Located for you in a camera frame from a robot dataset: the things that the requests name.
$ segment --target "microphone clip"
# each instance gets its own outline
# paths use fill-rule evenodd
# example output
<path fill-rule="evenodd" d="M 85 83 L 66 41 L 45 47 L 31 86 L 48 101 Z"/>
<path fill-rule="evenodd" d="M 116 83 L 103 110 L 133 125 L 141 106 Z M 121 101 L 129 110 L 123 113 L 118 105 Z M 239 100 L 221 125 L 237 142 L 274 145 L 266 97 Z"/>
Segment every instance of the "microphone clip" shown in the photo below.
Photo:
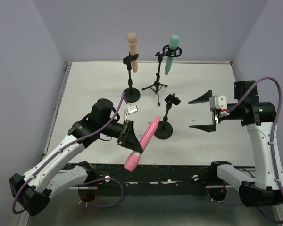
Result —
<path fill-rule="evenodd" d="M 123 59 L 123 63 L 127 65 L 127 69 L 131 70 L 131 62 L 138 59 L 138 54 L 131 56 L 130 52 L 129 55 Z"/>
<path fill-rule="evenodd" d="M 162 48 L 162 52 L 164 56 L 168 56 L 170 58 L 180 57 L 183 53 L 180 47 L 177 47 L 176 49 L 169 49 L 169 45 L 165 45 Z"/>

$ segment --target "mint green microphone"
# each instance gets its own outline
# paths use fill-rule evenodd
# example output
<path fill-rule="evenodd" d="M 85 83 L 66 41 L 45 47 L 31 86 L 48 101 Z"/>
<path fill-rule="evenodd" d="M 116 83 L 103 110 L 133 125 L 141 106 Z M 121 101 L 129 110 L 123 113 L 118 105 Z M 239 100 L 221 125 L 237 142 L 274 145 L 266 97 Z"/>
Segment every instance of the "mint green microphone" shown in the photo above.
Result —
<path fill-rule="evenodd" d="M 178 47 L 178 43 L 179 43 L 178 35 L 172 35 L 170 42 L 169 42 L 169 49 L 176 51 L 176 49 Z M 166 66 L 165 66 L 165 74 L 166 75 L 169 74 L 169 71 L 171 70 L 172 62 L 173 62 L 172 57 L 168 57 L 166 59 Z"/>

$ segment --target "microphone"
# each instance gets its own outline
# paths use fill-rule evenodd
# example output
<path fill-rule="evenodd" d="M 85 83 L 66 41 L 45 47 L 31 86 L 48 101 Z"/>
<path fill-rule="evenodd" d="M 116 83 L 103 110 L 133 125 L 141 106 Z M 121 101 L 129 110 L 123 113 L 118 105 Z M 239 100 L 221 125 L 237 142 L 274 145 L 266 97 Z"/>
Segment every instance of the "microphone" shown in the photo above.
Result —
<path fill-rule="evenodd" d="M 155 131 L 157 130 L 159 121 L 160 121 L 160 116 L 157 116 L 154 119 L 154 121 L 149 125 L 146 132 L 142 136 L 142 138 L 140 140 L 140 145 L 141 145 L 143 150 L 146 149 L 146 147 L 147 147 L 148 143 L 150 142 L 152 136 L 154 135 Z M 138 163 L 140 162 L 141 156 L 142 156 L 142 153 L 133 151 L 128 156 L 128 158 L 127 158 L 127 160 L 124 164 L 124 168 L 126 170 L 130 171 L 130 172 L 133 172 L 133 170 L 135 170 Z"/>
<path fill-rule="evenodd" d="M 134 56 L 135 54 L 137 54 L 137 36 L 135 33 L 130 33 L 127 36 L 127 43 L 129 45 L 129 49 L 130 49 L 130 55 Z M 131 67 L 132 67 L 132 71 L 133 72 L 137 72 L 137 60 L 133 60 L 131 62 Z"/>
<path fill-rule="evenodd" d="M 169 49 L 176 50 L 178 47 L 178 43 L 179 43 L 178 35 L 172 35 L 170 42 L 169 42 Z M 169 71 L 171 70 L 172 62 L 173 62 L 172 57 L 168 57 L 166 59 L 165 75 L 169 74 Z"/>

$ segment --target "pink microphone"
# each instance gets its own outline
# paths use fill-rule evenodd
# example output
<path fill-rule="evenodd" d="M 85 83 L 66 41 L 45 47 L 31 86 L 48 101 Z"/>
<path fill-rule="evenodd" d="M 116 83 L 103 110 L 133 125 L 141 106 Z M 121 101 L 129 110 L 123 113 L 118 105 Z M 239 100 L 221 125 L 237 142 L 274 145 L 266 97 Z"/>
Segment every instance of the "pink microphone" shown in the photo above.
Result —
<path fill-rule="evenodd" d="M 154 135 L 156 129 L 158 128 L 159 121 L 160 121 L 160 116 L 157 116 L 154 119 L 154 121 L 149 125 L 149 127 L 146 130 L 146 132 L 142 136 L 142 138 L 140 140 L 140 145 L 141 145 L 143 150 L 146 149 L 148 143 L 150 142 L 152 136 Z M 127 160 L 126 160 L 126 162 L 124 164 L 124 168 L 126 170 L 129 170 L 130 172 L 133 172 L 133 170 L 135 170 L 135 168 L 137 167 L 138 163 L 140 162 L 141 156 L 142 156 L 142 153 L 133 151 L 128 156 L 128 158 L 127 158 Z"/>

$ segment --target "tripod stand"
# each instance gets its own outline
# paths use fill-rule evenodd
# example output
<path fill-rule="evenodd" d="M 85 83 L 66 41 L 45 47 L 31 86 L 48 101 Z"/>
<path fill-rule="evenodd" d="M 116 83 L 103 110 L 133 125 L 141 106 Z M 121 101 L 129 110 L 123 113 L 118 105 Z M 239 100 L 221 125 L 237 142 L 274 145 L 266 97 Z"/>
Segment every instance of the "tripod stand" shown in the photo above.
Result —
<path fill-rule="evenodd" d="M 168 87 L 168 85 L 165 84 L 161 84 L 159 82 L 160 79 L 160 66 L 161 66 L 161 62 L 163 60 L 163 57 L 167 56 L 169 58 L 174 58 L 174 57 L 179 57 L 181 56 L 181 54 L 183 53 L 183 51 L 181 50 L 180 47 L 177 47 L 176 49 L 170 49 L 169 45 L 165 45 L 162 49 L 162 53 L 157 52 L 155 54 L 156 57 L 158 57 L 158 71 L 156 73 L 156 80 L 154 81 L 154 83 L 150 86 L 147 86 L 145 88 L 142 88 L 142 90 L 146 90 L 148 88 L 150 88 L 157 96 L 158 96 L 158 106 L 160 106 L 160 101 L 159 101 L 159 91 L 162 87 Z"/>
<path fill-rule="evenodd" d="M 139 92 L 139 90 L 137 88 L 132 87 L 133 82 L 132 82 L 132 79 L 131 79 L 131 70 L 132 70 L 131 62 L 133 60 L 137 60 L 137 58 L 138 58 L 138 54 L 131 56 L 130 53 L 129 53 L 129 56 L 127 56 L 123 59 L 123 63 L 125 65 L 127 65 L 127 70 L 128 70 L 128 74 L 129 74 L 129 79 L 128 79 L 129 87 L 124 90 L 124 93 L 126 95 L 126 99 L 129 103 L 134 103 L 134 102 L 138 101 L 141 97 L 141 93 Z"/>
<path fill-rule="evenodd" d="M 156 73 L 156 80 L 154 81 L 154 83 L 150 86 L 147 86 L 145 88 L 142 88 L 142 90 L 146 90 L 148 88 L 150 88 L 151 90 L 153 90 L 153 92 L 158 96 L 158 106 L 160 106 L 160 102 L 159 102 L 159 91 L 162 87 L 168 87 L 168 85 L 165 84 L 161 84 L 159 82 L 160 79 L 160 66 L 161 66 L 161 62 L 163 60 L 164 54 L 157 52 L 155 54 L 156 57 L 158 57 L 158 72 Z"/>

